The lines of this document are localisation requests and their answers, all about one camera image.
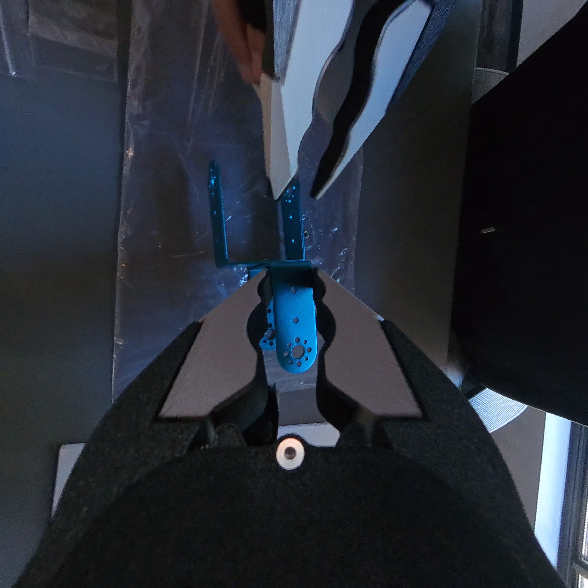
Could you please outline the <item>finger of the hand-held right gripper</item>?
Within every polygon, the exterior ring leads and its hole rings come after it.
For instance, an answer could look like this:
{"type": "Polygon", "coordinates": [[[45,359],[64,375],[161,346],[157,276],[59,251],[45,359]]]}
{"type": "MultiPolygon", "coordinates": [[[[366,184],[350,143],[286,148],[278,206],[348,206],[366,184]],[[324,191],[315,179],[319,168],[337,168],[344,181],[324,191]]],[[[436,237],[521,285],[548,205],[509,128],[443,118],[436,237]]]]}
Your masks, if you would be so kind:
{"type": "Polygon", "coordinates": [[[272,1],[273,30],[261,74],[263,149],[272,199],[298,172],[302,139],[310,127],[320,81],[342,45],[353,1],[272,1]]]}
{"type": "Polygon", "coordinates": [[[311,188],[320,199],[378,123],[433,12],[433,1],[377,1],[357,32],[350,84],[311,188]]]}

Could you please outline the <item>window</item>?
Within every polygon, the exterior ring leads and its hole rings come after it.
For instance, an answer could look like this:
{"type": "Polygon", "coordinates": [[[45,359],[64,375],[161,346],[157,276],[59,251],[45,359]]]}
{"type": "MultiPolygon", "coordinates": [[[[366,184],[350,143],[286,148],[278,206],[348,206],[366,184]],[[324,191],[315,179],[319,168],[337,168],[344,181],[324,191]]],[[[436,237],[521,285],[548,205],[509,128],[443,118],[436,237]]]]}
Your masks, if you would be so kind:
{"type": "Polygon", "coordinates": [[[572,423],[557,570],[566,587],[587,587],[587,426],[572,423]]]}

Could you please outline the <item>white instruction booklet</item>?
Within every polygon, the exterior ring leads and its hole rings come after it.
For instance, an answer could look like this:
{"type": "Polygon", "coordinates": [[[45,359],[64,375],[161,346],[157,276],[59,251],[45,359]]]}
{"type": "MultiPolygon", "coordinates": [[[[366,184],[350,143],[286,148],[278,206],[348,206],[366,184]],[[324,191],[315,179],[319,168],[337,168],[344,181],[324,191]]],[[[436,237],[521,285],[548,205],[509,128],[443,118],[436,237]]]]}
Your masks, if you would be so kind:
{"type": "MultiPolygon", "coordinates": [[[[339,440],[340,433],[327,422],[291,424],[278,427],[278,439],[291,436],[301,437],[306,443],[313,446],[335,446],[339,440]]],[[[62,445],[59,448],[51,518],[55,515],[65,484],[84,446],[84,443],[75,443],[62,445]]]]}

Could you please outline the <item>grey desk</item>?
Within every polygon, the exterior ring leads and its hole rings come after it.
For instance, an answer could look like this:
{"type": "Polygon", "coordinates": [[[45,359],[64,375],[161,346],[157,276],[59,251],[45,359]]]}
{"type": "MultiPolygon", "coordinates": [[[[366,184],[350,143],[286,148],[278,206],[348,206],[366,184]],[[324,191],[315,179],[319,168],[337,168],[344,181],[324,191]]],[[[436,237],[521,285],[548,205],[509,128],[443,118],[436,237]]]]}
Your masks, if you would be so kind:
{"type": "MultiPolygon", "coordinates": [[[[110,407],[131,1],[118,81],[1,74],[1,587],[51,518],[60,446],[110,407]]],[[[479,22],[455,1],[400,99],[318,202],[311,255],[447,364],[453,265],[479,22]]]]}

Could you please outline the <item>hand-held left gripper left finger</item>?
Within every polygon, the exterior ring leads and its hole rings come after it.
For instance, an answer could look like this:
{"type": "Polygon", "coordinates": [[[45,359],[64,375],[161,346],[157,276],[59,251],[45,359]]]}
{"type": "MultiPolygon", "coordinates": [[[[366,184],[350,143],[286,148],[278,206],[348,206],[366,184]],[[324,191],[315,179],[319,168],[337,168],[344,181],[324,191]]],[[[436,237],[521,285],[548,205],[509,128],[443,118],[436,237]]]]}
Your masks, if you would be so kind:
{"type": "Polygon", "coordinates": [[[254,384],[262,365],[259,340],[265,322],[254,312],[261,307],[267,270],[253,278],[199,322],[200,330],[171,385],[161,419],[201,420],[228,406],[254,384]]]}

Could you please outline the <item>clear plastic bag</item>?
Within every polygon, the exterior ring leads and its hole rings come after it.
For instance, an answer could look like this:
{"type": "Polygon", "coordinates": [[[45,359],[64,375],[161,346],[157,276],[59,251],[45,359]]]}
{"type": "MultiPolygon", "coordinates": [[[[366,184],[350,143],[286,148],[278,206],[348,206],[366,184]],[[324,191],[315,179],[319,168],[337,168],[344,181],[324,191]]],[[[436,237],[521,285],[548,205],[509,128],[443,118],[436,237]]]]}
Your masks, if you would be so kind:
{"type": "Polygon", "coordinates": [[[115,400],[188,324],[246,282],[217,268],[208,172],[220,166],[229,257],[283,254],[266,197],[261,104],[208,1],[131,1],[112,370],[115,400]]]}

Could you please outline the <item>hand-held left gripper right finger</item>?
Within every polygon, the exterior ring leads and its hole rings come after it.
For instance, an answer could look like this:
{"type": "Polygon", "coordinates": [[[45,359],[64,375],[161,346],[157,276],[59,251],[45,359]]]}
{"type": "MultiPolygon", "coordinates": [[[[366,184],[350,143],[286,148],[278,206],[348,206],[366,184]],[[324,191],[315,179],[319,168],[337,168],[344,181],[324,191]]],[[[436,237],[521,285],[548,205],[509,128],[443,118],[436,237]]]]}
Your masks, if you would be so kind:
{"type": "Polygon", "coordinates": [[[316,404],[337,443],[380,443],[388,424],[421,424],[422,403],[386,334],[384,319],[315,269],[316,404]]]}

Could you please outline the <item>person's right hand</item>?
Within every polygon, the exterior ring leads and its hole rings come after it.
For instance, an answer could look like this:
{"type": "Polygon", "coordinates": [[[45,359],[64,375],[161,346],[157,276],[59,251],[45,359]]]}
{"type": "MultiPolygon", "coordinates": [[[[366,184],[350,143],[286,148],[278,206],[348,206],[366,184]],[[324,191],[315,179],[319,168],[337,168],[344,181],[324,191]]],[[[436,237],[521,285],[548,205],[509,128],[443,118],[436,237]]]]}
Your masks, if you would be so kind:
{"type": "Polygon", "coordinates": [[[250,4],[250,1],[211,1],[217,30],[241,78],[247,84],[259,86],[266,37],[265,32],[246,21],[250,4]]]}

